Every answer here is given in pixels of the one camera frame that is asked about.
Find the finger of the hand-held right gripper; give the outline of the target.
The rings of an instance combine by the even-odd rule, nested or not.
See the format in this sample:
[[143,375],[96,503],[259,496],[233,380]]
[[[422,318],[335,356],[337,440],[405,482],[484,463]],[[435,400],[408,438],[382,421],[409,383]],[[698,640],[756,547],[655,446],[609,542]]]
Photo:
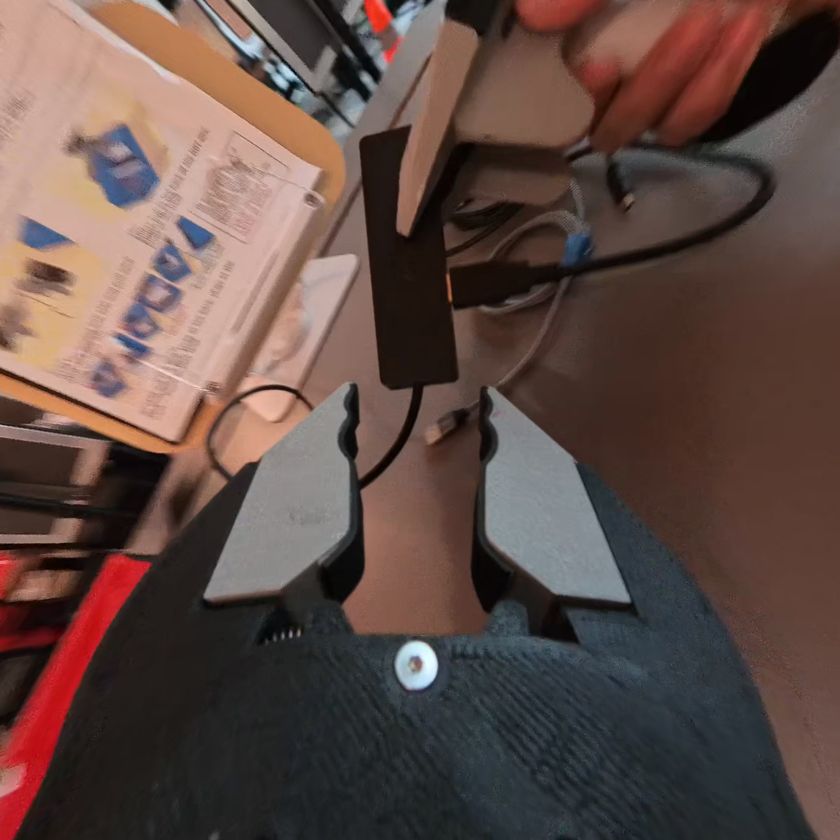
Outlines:
[[469,25],[445,18],[430,57],[426,97],[410,129],[398,179],[395,230],[412,236],[452,146],[459,100],[480,47]]

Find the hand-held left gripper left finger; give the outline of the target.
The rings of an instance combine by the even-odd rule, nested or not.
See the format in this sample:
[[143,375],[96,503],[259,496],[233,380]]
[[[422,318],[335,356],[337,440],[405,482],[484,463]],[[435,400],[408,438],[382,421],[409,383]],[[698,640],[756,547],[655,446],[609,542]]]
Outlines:
[[364,572],[358,386],[346,383],[260,459],[204,592],[212,606],[344,603]]

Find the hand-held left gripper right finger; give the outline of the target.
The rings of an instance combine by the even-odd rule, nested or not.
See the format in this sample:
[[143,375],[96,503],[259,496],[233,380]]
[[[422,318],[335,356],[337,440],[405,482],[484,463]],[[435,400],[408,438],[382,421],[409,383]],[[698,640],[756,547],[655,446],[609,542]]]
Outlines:
[[574,457],[495,388],[479,398],[471,580],[484,612],[572,634],[567,609],[631,613],[632,597]]

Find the black usb hub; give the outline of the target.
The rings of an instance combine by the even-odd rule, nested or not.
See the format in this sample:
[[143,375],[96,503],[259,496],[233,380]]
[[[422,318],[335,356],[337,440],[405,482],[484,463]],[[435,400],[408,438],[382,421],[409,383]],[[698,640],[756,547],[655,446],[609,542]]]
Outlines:
[[381,383],[390,390],[445,385],[459,377],[448,300],[444,223],[423,212],[413,234],[396,231],[400,170],[410,129],[360,141],[374,331]]

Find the person's right hand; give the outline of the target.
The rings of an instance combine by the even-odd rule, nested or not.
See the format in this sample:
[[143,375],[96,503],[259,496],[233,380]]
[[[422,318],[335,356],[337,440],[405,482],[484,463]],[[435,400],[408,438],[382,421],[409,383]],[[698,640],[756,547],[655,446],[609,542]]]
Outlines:
[[838,2],[690,2],[633,71],[614,56],[577,57],[595,104],[592,148],[610,154],[646,134],[672,147],[695,140],[728,110],[774,27],[821,12],[837,18]]

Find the dark monitor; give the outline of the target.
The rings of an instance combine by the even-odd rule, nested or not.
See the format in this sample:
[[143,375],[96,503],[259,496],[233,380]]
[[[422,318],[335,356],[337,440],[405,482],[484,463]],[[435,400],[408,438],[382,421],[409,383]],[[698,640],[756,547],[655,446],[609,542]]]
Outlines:
[[238,65],[328,129],[354,129],[385,60],[363,2],[198,1]]

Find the white flat pad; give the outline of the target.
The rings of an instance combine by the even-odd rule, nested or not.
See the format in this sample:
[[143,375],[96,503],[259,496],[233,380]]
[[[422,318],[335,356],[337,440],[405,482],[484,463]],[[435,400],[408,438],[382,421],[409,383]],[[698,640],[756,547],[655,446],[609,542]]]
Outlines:
[[305,265],[261,344],[241,392],[267,385],[303,391],[360,265],[356,255],[312,259]]

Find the metal shelf rack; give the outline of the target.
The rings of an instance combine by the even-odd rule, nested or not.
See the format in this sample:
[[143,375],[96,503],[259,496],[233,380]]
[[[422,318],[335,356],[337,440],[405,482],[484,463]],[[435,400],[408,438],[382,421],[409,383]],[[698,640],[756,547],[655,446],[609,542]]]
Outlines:
[[129,546],[169,462],[73,425],[2,425],[2,606],[74,596]]

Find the red object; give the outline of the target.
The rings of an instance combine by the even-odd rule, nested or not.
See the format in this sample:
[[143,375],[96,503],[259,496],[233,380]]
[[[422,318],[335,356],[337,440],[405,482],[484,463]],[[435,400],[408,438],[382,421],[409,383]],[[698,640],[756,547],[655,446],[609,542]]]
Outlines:
[[35,801],[70,706],[98,646],[143,577],[151,560],[110,554],[58,637],[1,752],[1,838],[15,838]]

